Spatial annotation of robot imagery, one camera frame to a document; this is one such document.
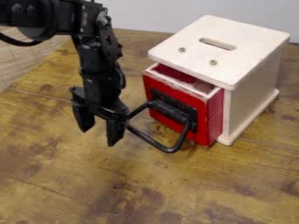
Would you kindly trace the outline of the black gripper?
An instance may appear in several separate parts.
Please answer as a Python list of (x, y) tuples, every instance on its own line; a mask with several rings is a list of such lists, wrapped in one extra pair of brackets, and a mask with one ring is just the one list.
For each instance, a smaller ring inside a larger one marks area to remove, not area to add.
[(72, 39), (79, 54), (81, 87), (72, 87), (72, 112), (81, 132), (95, 125), (95, 116), (107, 120), (107, 145), (112, 147), (123, 139), (127, 129), (127, 105), (119, 96), (126, 87), (120, 65), (110, 60), (101, 44), (95, 39)]

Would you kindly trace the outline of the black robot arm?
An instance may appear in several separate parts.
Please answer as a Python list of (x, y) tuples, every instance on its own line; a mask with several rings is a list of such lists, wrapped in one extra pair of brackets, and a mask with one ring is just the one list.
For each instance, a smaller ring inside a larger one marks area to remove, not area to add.
[(95, 0), (0, 0), (0, 26), (17, 28), (29, 39), (23, 42), (0, 33), (0, 40), (13, 46), (36, 46), (57, 35), (71, 36), (83, 79), (83, 85), (69, 89), (77, 125), (88, 131), (95, 118), (104, 119), (107, 144), (115, 145), (126, 133), (128, 108), (119, 96), (127, 80), (108, 9)]

